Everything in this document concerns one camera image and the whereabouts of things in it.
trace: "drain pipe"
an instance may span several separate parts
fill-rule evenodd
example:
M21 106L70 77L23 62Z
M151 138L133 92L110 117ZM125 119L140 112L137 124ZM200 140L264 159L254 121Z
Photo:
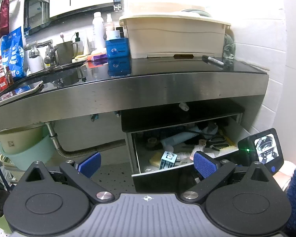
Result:
M47 122L45 124L46 124L46 126L48 128L50 138L53 141L56 152L60 156L62 156L64 158L67 158L67 159L82 157L82 156L86 156L86 155L88 155L90 153L93 153L93 152L102 152L102 151L105 151L105 150L110 150L110 149L113 149L113 148L116 148L116 147L126 145L125 139L122 139L122 140L111 141L111 142L108 142L108 143L100 144L100 145L93 146L93 147L86 148L86 149L75 150L75 151L66 151L60 145L60 143L58 141L57 133L55 132L51 122Z

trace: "gray mug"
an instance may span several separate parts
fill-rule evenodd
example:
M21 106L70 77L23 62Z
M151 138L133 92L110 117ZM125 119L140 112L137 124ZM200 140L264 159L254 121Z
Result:
M73 45L76 45L76 51L73 51ZM72 63L79 51L79 45L76 42L68 41L57 45L57 57L59 65Z

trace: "storage box lid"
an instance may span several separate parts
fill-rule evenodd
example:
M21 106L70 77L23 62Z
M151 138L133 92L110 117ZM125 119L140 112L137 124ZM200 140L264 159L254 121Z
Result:
M177 18L177 19L189 19L189 20L202 20L202 21L215 22L215 23L231 26L231 24L228 22L216 20L210 17L200 16L195 12L186 12L186 11L138 13L133 15L123 15L120 17L120 26L127 25L125 20L136 19L136 18Z

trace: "smartphone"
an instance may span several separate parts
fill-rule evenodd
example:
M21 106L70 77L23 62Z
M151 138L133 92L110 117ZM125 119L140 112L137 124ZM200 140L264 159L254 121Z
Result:
M12 92L9 92L3 96L0 97L0 106L17 100L19 98L25 97L27 95L33 94L35 92L37 92L42 86L43 86L44 82L40 81L40 82L36 82L32 85L29 86L24 86L18 89L13 90Z

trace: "blue bag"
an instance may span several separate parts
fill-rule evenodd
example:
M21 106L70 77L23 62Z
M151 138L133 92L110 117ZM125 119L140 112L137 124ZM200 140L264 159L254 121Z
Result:
M1 56L3 67L9 67L13 81L25 77L23 71L23 41L21 27L2 37Z

